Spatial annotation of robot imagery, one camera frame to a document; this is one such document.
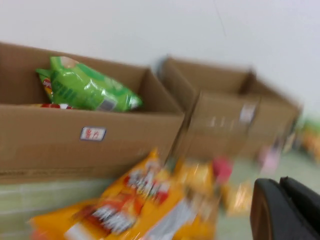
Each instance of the cardboard box flap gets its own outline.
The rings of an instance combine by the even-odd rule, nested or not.
[[[171,58],[163,63],[160,75],[166,89],[181,105],[183,111],[188,114],[193,108],[199,91],[194,89],[180,71],[175,68],[175,62]]]
[[[144,112],[170,113],[181,117],[184,116],[181,107],[150,69],[145,73],[139,94],[143,96],[141,109]]]
[[[219,64],[177,58],[168,61],[195,89],[213,93],[238,93],[250,74],[249,70]]]
[[[296,109],[297,113],[301,112],[301,104],[287,94],[281,92],[279,89],[269,86],[261,76],[257,76],[255,73],[252,73],[248,78],[247,84],[242,90],[242,94],[260,95],[265,99],[286,104],[287,106]]]
[[[262,99],[256,111],[249,133],[253,135],[283,136],[297,119],[297,109],[285,103]]]
[[[259,102],[258,97],[201,92],[189,130],[246,133]]]

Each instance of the floor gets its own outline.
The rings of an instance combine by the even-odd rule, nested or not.
[[[298,153],[282,157],[276,173],[260,175],[259,168],[251,161],[238,159],[230,181],[240,183],[266,177],[279,180],[291,176],[320,193],[320,175],[316,164]],[[0,239],[26,240],[31,232],[27,221],[32,216],[43,214],[73,203],[98,197],[112,180],[97,179],[48,183],[14,184],[0,186]],[[221,211],[217,224],[217,240],[250,240],[249,216],[226,217]]]

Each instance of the orange snack bag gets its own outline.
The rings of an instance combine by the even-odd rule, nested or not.
[[[184,186],[209,196],[213,194],[214,176],[210,163],[179,159],[174,175],[176,181]]]
[[[156,151],[98,200],[36,216],[30,223],[45,232],[48,240],[156,240],[190,235],[212,239],[215,231],[162,168]]]
[[[228,215],[249,214],[253,190],[250,182],[241,183],[238,187],[224,184],[221,186],[222,202]]]

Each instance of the chip bag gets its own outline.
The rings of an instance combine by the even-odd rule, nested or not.
[[[100,199],[36,216],[30,223],[49,240],[209,240],[215,232],[215,225],[197,214],[186,193],[162,168],[155,151]]]
[[[213,194],[214,176],[211,163],[180,158],[174,169],[176,181],[208,196]]]
[[[227,215],[249,214],[253,190],[250,182],[241,183],[238,187],[228,183],[221,186],[221,197]]]
[[[51,80],[50,80],[50,71],[45,69],[37,69],[36,72],[39,74],[40,81],[44,87],[44,90],[50,99],[50,102],[53,101]]]
[[[121,83],[69,57],[50,57],[50,66],[54,104],[115,112],[129,111],[142,104],[141,99]]]

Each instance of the cardboard box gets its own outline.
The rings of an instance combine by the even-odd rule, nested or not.
[[[36,68],[69,56],[115,78],[143,100],[136,112],[38,108],[48,103]],[[144,67],[0,43],[0,181],[115,177],[158,147],[168,157],[184,114]],[[86,127],[101,141],[81,140]]]
[[[185,112],[176,156],[253,157],[284,137],[300,114],[250,69],[168,58],[160,77]]]

